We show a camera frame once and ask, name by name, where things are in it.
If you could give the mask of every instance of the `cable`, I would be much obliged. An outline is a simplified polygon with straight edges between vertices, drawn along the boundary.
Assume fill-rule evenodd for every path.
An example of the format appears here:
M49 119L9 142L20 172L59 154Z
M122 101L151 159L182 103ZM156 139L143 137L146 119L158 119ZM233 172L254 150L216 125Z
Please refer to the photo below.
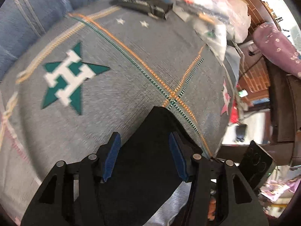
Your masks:
M251 67L249 67L244 73L242 73L242 75L239 77L238 80L240 80L246 73L248 73L249 70L250 70L252 67L254 67L254 66L261 60L262 57L263 57L263 55L259 58L259 60L257 60L254 64L252 64Z

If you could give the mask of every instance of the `crossed stitching lines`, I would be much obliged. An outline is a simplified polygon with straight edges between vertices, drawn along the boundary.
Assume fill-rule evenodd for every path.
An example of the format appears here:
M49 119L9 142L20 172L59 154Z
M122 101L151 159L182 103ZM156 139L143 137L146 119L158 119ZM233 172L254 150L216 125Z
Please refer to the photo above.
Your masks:
M115 42L117 42L123 49L125 49L130 55L132 55L137 61L139 61L143 67L155 78L156 81L158 81L163 88L169 93L169 96L166 95L166 93L164 93L164 91L162 91L160 89L160 87L153 82L151 79L149 79L166 97L166 100L163 103L163 107L166 107L169 103L170 105L167 107L168 109L171 109L172 106L174 106L183 116L185 116L185 114L180 111L179 107L176 105L176 102L179 103L186 111L187 113L191 116L191 118L193 119L193 121L198 124L195 115L193 114L193 112L191 111L191 109L181 100L181 96L184 94L186 86L190 80L190 78L192 77L192 75L194 74L195 70L198 68L198 66L201 64L201 62L203 61L203 59L201 61L199 61L199 59L201 58L201 53L203 51L203 48L205 45L202 46L202 48L200 49L200 51L198 52L197 57L192 61L192 63L190 64L190 66L187 68L187 70L185 71L182 79L180 80L180 82L178 83L178 86L172 90L163 80L160 79L160 77L142 60L140 59L140 57L133 52L130 48L128 48L123 42L121 42L118 38L116 38L113 34L111 34L108 30L106 30L105 28L103 28L101 25L99 25L97 22L95 22L93 19L84 16L82 14L79 13L73 13L73 14L69 14L70 17L73 17L74 19L77 19L76 17L79 17L81 19L77 19L80 22L90 26L93 30L95 30L93 27L95 26L97 29L105 32L105 34L107 36L109 36L111 39L113 39ZM98 33L100 36L102 36L104 39L106 39L109 43L111 43L114 47L114 43L112 43L110 40L108 40L108 38L104 37L102 34ZM123 50L120 50L119 47L115 47L116 49L118 49L122 54L124 54ZM143 70L141 70L141 68L135 63L132 62L136 67L138 67L138 69L147 77L147 74L145 74L145 72ZM212 153L207 145L207 142L204 138L204 136L198 131L198 129L196 128L196 126L191 123L191 121L187 120L192 127L194 128L194 130L197 132L197 134L200 136L205 148L207 149L206 151L208 152L208 154L210 155L210 157L212 157Z

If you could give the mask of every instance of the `pink star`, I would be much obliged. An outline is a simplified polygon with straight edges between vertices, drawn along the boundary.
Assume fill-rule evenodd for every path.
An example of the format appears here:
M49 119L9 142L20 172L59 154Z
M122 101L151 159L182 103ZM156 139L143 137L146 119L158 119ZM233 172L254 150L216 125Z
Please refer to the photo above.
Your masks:
M229 115L228 113L228 108L229 108L229 103L230 103L230 95L228 94L228 90L227 90L227 85L226 85L226 81L224 79L224 83L223 83L223 86L224 86L224 90L223 90L223 98L224 98L224 107L222 109L222 113L221 115L223 115L223 113L227 112L227 115Z

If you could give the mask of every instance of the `star logo with letter h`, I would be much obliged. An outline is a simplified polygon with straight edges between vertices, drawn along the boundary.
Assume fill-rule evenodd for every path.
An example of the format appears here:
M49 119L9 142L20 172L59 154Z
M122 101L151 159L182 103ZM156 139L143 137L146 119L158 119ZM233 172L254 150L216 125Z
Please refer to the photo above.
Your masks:
M59 99L64 106L71 105L79 115L82 114L83 82L110 70L110 67L84 63L81 60L81 42L79 42L67 52L64 61L44 65L47 71L44 78L49 87L42 109Z

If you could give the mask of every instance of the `red object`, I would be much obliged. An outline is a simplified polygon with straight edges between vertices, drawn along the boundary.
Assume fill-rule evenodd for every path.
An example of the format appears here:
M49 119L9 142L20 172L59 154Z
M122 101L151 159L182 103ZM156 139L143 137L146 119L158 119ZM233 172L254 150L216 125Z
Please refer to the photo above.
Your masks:
M230 116L229 121L231 123L238 123L239 122L236 100L233 101L233 105L232 105L232 108L231 108L231 116Z

